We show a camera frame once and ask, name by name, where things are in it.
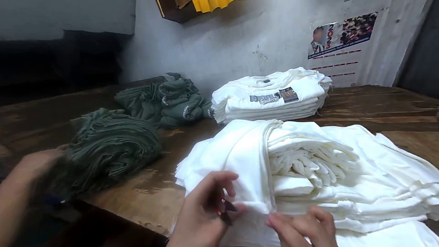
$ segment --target yellow cloth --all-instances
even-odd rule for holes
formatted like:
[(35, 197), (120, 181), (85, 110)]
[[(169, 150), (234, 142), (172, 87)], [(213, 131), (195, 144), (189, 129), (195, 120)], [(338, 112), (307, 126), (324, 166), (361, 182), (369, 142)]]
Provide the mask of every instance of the yellow cloth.
[(231, 1), (233, 0), (192, 0), (192, 2), (194, 2), (195, 9), (203, 13), (211, 12), (218, 7), (227, 7)]

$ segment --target printed graphic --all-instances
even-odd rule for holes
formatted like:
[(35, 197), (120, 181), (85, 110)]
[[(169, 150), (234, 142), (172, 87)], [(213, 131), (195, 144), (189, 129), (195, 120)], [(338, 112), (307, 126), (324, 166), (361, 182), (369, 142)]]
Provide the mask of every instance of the printed graphic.
[(308, 59), (370, 40), (376, 19), (377, 13), (371, 13), (315, 28), (308, 49)]
[(250, 102), (259, 102), (261, 105), (266, 105), (268, 103), (273, 103), (279, 101), (280, 97), (277, 94), (269, 94), (263, 96), (250, 96)]
[(281, 98), (284, 99), (284, 103), (298, 101), (299, 97), (297, 93), (291, 87), (279, 90), (279, 93), (269, 94), (269, 95), (250, 95), (250, 102), (259, 102), (261, 105), (266, 105), (268, 103), (273, 103), (279, 101)]
[(291, 87), (279, 90), (279, 92), (281, 93), (281, 96), (284, 98), (285, 103), (299, 100), (297, 93), (294, 92), (294, 90)]

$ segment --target folded white t-shirt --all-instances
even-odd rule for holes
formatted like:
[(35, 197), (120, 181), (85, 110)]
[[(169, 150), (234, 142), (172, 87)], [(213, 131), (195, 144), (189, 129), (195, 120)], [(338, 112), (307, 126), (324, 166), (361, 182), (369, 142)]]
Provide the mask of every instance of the folded white t-shirt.
[[(285, 166), (291, 171), (282, 171)], [(220, 170), (240, 175), (235, 201), (250, 211), (234, 224), (226, 243), (248, 241), (244, 236), (249, 232), (269, 234), (264, 220), (276, 208), (299, 215), (319, 205), (333, 214), (338, 229), (356, 232), (439, 215), (439, 171), (359, 125), (234, 120), (195, 145), (178, 165), (177, 184), (188, 194), (210, 171)]]
[[(269, 76), (244, 77), (231, 81), (212, 94), (212, 109), (218, 123), (239, 119), (238, 114), (292, 109), (317, 102), (323, 105), (331, 79), (302, 67)], [(268, 120), (261, 115), (251, 119)]]

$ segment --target fabric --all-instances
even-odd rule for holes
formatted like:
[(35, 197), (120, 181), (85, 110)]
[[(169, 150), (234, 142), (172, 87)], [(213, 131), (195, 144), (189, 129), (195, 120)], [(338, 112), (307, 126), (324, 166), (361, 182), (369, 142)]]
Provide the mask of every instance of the fabric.
[(234, 119), (292, 120), (314, 115), (324, 104), (331, 79), (302, 67), (268, 76), (246, 76), (212, 94), (218, 123)]
[(332, 213), (337, 229), (360, 233), (439, 215), (439, 170), (360, 125), (233, 120), (194, 146), (176, 183), (188, 194), (219, 170), (240, 175), (234, 200), (250, 211), (226, 245), (260, 244), (255, 235), (271, 233), (264, 225), (269, 212), (301, 215), (309, 205)]
[(212, 118), (212, 103), (200, 96), (190, 79), (167, 73), (148, 81), (151, 81), (149, 85), (126, 89), (115, 96), (131, 116), (144, 119), (154, 127), (170, 129)]
[(225, 8), (233, 0), (192, 0), (194, 2), (197, 12), (212, 12), (214, 9), (220, 7)]
[(156, 130), (124, 110), (101, 108), (71, 120), (76, 132), (58, 170), (55, 193), (70, 198), (130, 178), (158, 156)]

